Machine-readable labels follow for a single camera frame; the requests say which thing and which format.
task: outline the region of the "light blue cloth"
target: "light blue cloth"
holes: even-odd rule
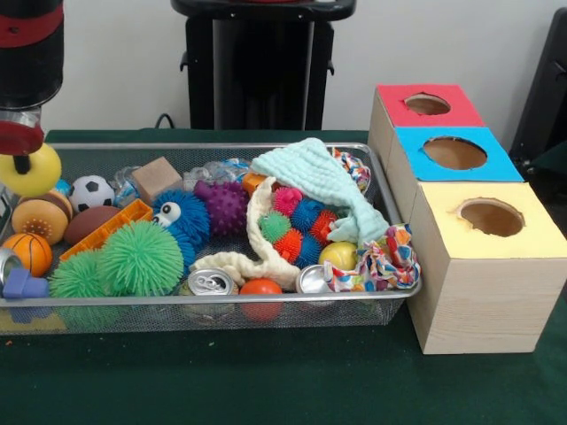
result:
[[[319,139],[308,138],[266,152],[252,162],[252,170],[274,176],[279,182],[326,205],[348,208],[348,215],[337,220],[336,228],[329,233],[331,241],[348,241],[362,246],[377,240],[389,227]]]

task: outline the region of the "shape sorter box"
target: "shape sorter box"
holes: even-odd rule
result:
[[[567,278],[567,241],[528,183],[420,183],[410,226],[424,354],[532,352]]]
[[[384,170],[400,127],[484,127],[477,110],[454,84],[378,85],[370,122],[370,148]]]
[[[386,176],[401,218],[411,219],[417,182],[523,182],[485,127],[396,128]]]

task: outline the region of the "purple spiky ball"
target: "purple spiky ball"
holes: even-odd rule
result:
[[[193,194],[206,205],[213,236],[234,236],[245,232],[246,209],[250,199],[239,183],[214,183],[209,186],[199,181]]]

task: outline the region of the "green spiky ball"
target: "green spiky ball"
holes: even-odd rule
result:
[[[98,251],[85,251],[59,263],[50,278],[50,294],[56,298],[107,297],[108,291],[97,274]],[[70,331],[98,332],[120,318],[121,307],[58,307],[57,312]]]
[[[290,219],[277,211],[262,217],[258,225],[262,236],[270,243],[276,243],[291,229]]]
[[[97,271],[114,296],[162,296],[179,283],[183,255],[171,233],[150,221],[138,221],[108,238]]]

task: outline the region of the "wire mesh basket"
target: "wire mesh basket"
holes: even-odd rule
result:
[[[226,158],[253,159],[282,143],[62,143],[52,145],[72,182],[87,174],[111,180],[125,166],[142,166],[164,156],[180,173]],[[328,143],[348,151],[372,169],[366,198],[391,223],[400,222],[384,172],[364,144]],[[0,242],[12,234],[10,214],[18,199],[4,188],[0,202]],[[54,261],[69,248],[53,246]],[[198,258],[239,251],[255,259],[247,239],[215,240]],[[405,298],[421,289],[383,292],[283,294],[274,296],[104,297],[0,299],[0,335],[149,332],[197,329],[311,328],[386,325]]]

